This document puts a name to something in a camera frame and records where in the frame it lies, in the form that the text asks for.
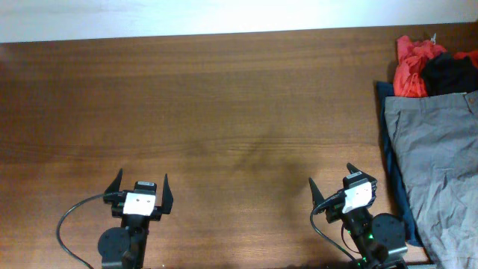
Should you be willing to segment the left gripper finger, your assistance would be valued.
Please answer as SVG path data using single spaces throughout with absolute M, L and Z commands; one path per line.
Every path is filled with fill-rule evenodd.
M 170 214 L 173 207 L 173 194 L 170 189 L 168 175 L 165 174 L 164 176 L 164 183 L 163 183 L 163 190 L 162 190 L 162 198 L 161 198 L 161 213 L 162 214 Z
M 120 185 L 121 185 L 121 181 L 122 181 L 122 173 L 123 173 L 123 170 L 122 170 L 122 168 L 120 168 L 118 174 L 115 177 L 115 179 L 106 188 L 104 194 L 113 194 L 113 193 L 118 193 L 120 191 Z

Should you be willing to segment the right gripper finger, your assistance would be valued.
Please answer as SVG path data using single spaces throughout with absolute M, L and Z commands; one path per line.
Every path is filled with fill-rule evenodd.
M 369 174 L 366 174 L 356 166 L 351 163 L 347 163 L 347 169 L 349 170 L 350 174 L 346 176 L 347 183 L 355 183 L 359 182 L 360 180 L 366 179 L 371 183 L 376 183 L 376 179 Z
M 308 179 L 308 183 L 309 183 L 309 186 L 310 186 L 310 189 L 311 189 L 313 206 L 316 208 L 319 205 L 321 205 L 324 202 L 325 199 L 324 199 L 322 193 L 320 192 L 318 186 L 314 182 L 313 178 L 310 177 Z

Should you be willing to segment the grey shorts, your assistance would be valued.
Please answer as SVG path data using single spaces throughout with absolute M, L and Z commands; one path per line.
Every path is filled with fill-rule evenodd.
M 438 268 L 476 268 L 477 92 L 390 96 L 385 120 L 428 256 Z

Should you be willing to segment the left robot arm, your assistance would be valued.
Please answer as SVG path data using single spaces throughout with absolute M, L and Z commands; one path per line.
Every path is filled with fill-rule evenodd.
M 158 185 L 138 181 L 131 190 L 120 189 L 122 171 L 106 188 L 103 201 L 111 205 L 111 215 L 121 220 L 99 238 L 98 252 L 103 268 L 142 268 L 146 254 L 149 224 L 158 222 L 164 214 L 170 214 L 173 194 L 168 176 L 164 177 L 161 204 L 156 204 Z

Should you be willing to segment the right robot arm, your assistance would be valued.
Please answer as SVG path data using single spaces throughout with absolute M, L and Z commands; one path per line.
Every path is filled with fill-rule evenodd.
M 313 209 L 310 222 L 313 230 L 333 247 L 351 259 L 352 268 L 407 268 L 403 256 L 407 253 L 404 221 L 393 214 L 372 215 L 369 208 L 376 200 L 377 179 L 347 164 L 349 174 L 342 180 L 343 187 L 325 198 L 312 178 L 308 180 Z M 328 223 L 341 221 L 341 230 L 346 231 L 356 246 L 360 258 L 333 241 L 314 223 L 314 217 L 325 214 Z

